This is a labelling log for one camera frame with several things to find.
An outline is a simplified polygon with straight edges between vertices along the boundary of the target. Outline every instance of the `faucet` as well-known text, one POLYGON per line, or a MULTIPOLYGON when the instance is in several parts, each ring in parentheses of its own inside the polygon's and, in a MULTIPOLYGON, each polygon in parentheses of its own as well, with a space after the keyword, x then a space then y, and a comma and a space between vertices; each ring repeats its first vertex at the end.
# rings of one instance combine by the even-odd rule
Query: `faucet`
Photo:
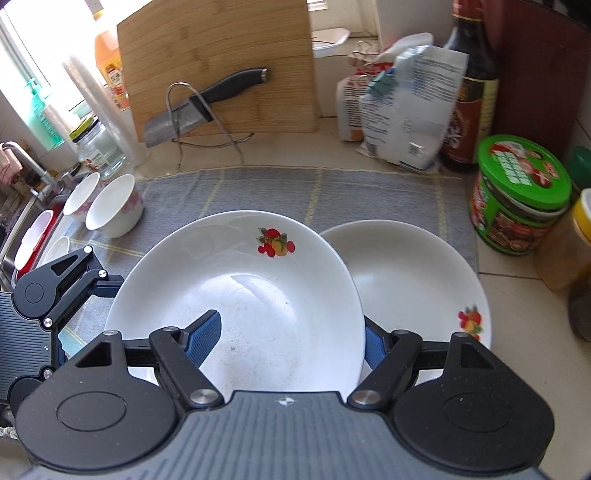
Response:
POLYGON ((41 177, 41 181, 45 184, 40 192, 31 189, 31 193, 37 197, 41 203, 48 203, 53 197, 61 193, 62 188, 58 182, 51 176, 51 174, 33 160, 27 152, 16 142, 4 142, 2 144, 3 150, 12 150, 19 160, 23 161, 29 168, 33 169, 41 177))

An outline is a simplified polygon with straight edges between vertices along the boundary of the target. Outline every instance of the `dark glass bottle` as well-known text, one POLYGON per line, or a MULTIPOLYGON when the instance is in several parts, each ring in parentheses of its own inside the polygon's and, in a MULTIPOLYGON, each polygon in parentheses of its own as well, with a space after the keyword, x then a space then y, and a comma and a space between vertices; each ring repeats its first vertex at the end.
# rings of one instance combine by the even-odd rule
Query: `dark glass bottle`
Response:
POLYGON ((450 170, 469 172, 478 169, 478 144, 491 133, 499 79, 482 21, 482 0, 454 0, 453 16, 455 25, 443 47, 469 58, 441 161, 450 170))

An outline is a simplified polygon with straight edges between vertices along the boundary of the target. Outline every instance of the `wire stand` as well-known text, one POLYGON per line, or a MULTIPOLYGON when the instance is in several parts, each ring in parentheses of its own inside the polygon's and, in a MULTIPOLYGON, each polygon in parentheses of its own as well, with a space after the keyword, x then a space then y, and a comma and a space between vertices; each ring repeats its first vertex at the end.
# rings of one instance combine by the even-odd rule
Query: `wire stand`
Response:
POLYGON ((220 120, 217 118, 216 114, 213 113, 213 110, 211 109, 209 104, 205 101, 205 98, 203 98, 203 95, 201 95, 201 93, 199 93, 196 89, 194 89, 191 84, 189 84, 187 82, 175 82, 168 87, 168 89, 166 90, 166 110, 168 110, 168 115, 170 117, 170 121, 171 121, 173 128, 174 128, 175 138, 174 138, 173 142, 176 142, 176 144, 178 145, 177 172, 181 169, 181 163, 183 162, 183 145, 188 145, 190 147, 195 147, 195 148, 222 148, 222 147, 229 147, 229 146, 233 145, 234 148, 236 148, 238 155, 240 155, 240 164, 244 165, 244 153, 242 153, 242 150, 241 150, 239 144, 244 143, 247 140, 250 140, 254 134, 248 134, 247 136, 245 136, 243 138, 240 138, 238 140, 234 140, 232 138, 232 136, 230 135, 230 133, 228 133, 228 130, 226 130, 224 128, 224 126, 222 125, 220 120), (177 86, 186 87, 197 96, 197 98, 203 104, 203 106, 205 107, 207 112, 212 116, 213 120, 217 123, 217 126, 221 130, 222 134, 226 135, 226 137, 229 140, 228 142, 222 143, 222 144, 217 144, 217 145, 198 145, 198 144, 193 144, 193 143, 181 141, 180 127, 178 125, 178 120, 173 115, 173 109, 170 105, 170 92, 172 91, 172 89, 174 89, 177 86))

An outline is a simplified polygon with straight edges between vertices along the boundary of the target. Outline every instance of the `kitchen knife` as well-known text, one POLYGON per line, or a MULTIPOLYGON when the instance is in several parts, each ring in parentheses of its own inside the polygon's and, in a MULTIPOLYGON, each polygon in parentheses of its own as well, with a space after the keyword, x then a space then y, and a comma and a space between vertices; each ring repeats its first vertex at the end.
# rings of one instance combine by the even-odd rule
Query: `kitchen knife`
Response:
MULTIPOLYGON (((240 70, 210 85, 199 93, 207 103, 221 102, 235 97, 250 87, 266 83, 268 79, 268 70, 266 68, 240 70)), ((174 105, 172 112, 174 119, 177 121, 179 135, 185 134, 213 119, 197 95, 191 95, 174 105)), ((144 141, 147 147, 160 145, 176 136, 175 126, 168 112, 155 116, 145 124, 144 141)))

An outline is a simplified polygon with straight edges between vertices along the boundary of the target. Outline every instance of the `small white bowl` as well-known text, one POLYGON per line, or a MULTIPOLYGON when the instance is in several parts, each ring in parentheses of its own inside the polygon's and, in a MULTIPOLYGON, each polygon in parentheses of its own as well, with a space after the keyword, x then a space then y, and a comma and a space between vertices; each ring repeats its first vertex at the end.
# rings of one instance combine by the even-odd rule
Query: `small white bowl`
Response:
POLYGON ((74 189, 64 205, 64 215, 84 223, 90 205, 105 188, 98 172, 91 173, 74 189))
POLYGON ((53 262, 68 253, 70 253, 70 238, 68 236, 61 236, 51 247, 49 247, 49 249, 47 249, 47 252, 43 255, 38 266, 40 267, 49 262, 53 262))
POLYGON ((117 238, 129 232, 144 211, 144 202, 128 173, 109 183, 99 193, 86 216, 86 228, 117 238))

